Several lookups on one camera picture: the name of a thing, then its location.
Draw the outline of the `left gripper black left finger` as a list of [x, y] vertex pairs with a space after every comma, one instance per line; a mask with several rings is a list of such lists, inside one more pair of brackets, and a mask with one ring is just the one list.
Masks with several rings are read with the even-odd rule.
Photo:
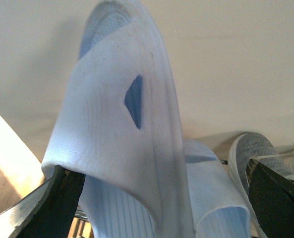
[[65, 238], [85, 175], [55, 166], [53, 176], [0, 214], [0, 238]]

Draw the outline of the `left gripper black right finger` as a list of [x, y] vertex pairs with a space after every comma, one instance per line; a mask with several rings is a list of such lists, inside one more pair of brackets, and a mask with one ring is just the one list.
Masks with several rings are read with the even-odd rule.
[[249, 160], [248, 199], [269, 238], [294, 238], [294, 183], [258, 160]]

